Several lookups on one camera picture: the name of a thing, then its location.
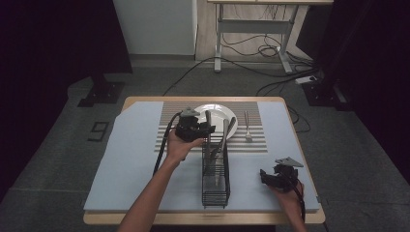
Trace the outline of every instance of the wrist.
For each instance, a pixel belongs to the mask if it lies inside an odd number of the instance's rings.
[[[164,166],[170,167],[170,168],[176,168],[180,164],[180,160],[178,159],[173,159],[171,157],[166,157],[165,160],[163,161]]]
[[[301,207],[297,202],[288,203],[286,207],[282,209],[295,232],[307,231],[305,222],[302,219]]]

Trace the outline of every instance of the utensil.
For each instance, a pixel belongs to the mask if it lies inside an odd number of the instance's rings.
[[[226,145],[226,136],[228,135],[228,128],[229,128],[229,121],[227,119],[223,120],[223,137],[222,137],[222,141],[220,144],[220,151],[223,152],[225,145]],[[217,162],[220,163],[221,159],[219,156],[215,156],[215,165],[217,165]],[[220,170],[219,169],[215,169],[215,186],[218,186],[220,182]]]
[[[248,142],[252,141],[252,135],[249,132],[249,116],[248,116],[248,111],[245,110],[245,124],[247,125],[247,134],[245,135],[245,138],[247,139]]]
[[[210,127],[212,126],[212,122],[211,122],[211,119],[212,119],[212,117],[211,117],[211,111],[206,110],[206,111],[205,111],[205,117],[206,117],[206,121],[207,121],[207,123],[208,123],[207,127],[210,128]],[[206,148],[205,148],[205,149],[206,149],[206,151],[205,151],[205,156],[206,156],[207,158],[209,158],[209,156],[210,156],[210,154],[211,154],[211,134],[208,134],[207,139],[208,139],[208,143],[206,144]]]
[[[198,106],[195,111],[199,112],[200,115],[198,116],[198,123],[203,123],[206,121],[205,111],[209,110],[211,112],[212,117],[212,125],[216,126],[215,132],[223,134],[223,120],[231,120],[232,117],[237,118],[237,116],[226,106],[221,104],[203,104]],[[236,121],[235,125],[233,126],[230,133],[227,135],[226,139],[229,139],[238,128],[238,121]]]
[[[224,125],[224,126],[227,125],[227,124],[225,124],[225,121],[227,121],[227,119],[223,120],[223,125]],[[218,153],[219,150],[223,151],[223,148],[224,148],[224,147],[222,147],[222,145],[223,145],[224,143],[226,143],[226,136],[230,133],[230,131],[232,130],[232,128],[233,128],[233,126],[235,125],[235,123],[236,123],[236,118],[235,118],[235,117],[232,117],[232,119],[231,119],[229,125],[227,126],[227,130],[224,130],[224,131],[223,131],[223,138],[220,140],[220,143],[218,144],[218,146],[217,146],[216,148],[214,148],[214,150],[212,150],[212,152],[211,152],[211,154],[210,154],[210,156],[209,156],[209,159],[210,159],[211,162],[212,162],[212,160],[215,160],[215,159],[218,158],[218,157],[217,157],[217,153]],[[208,170],[209,170],[209,165],[210,165],[210,164],[211,164],[211,163],[209,163],[209,164],[206,166],[204,173],[208,172]]]

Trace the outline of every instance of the wooden table edge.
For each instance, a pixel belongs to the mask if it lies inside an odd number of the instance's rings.
[[[127,97],[122,111],[129,108],[135,102],[284,102],[280,97],[159,97],[142,96]]]
[[[120,224],[126,212],[85,211],[83,220],[90,225]],[[321,224],[325,221],[322,205],[314,213],[307,213],[306,224]],[[288,224],[288,219],[281,212],[185,212],[157,213],[156,225],[278,225]]]
[[[207,0],[214,4],[241,4],[241,5],[332,5],[334,0]]]

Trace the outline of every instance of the white wall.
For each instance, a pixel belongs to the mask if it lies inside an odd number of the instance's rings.
[[[196,0],[114,0],[129,54],[193,55]]]

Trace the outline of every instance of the desk leg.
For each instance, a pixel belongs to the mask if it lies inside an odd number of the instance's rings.
[[[220,47],[220,22],[223,18],[223,4],[219,4],[220,6],[220,14],[218,16],[218,25],[217,25],[217,46],[215,47],[215,58],[214,58],[214,71],[215,73],[220,73],[220,57],[221,57],[221,47]]]
[[[295,5],[292,15],[290,16],[290,19],[289,19],[289,24],[287,26],[286,33],[284,34],[283,42],[281,46],[278,47],[278,55],[279,55],[280,61],[283,64],[283,68],[286,71],[286,73],[293,72],[292,67],[290,67],[290,64],[289,64],[289,57],[286,54],[286,47],[287,47],[287,44],[289,43],[290,34],[292,33],[293,25],[295,24],[295,18],[296,18],[296,14],[298,13],[298,10],[299,10],[299,5]]]

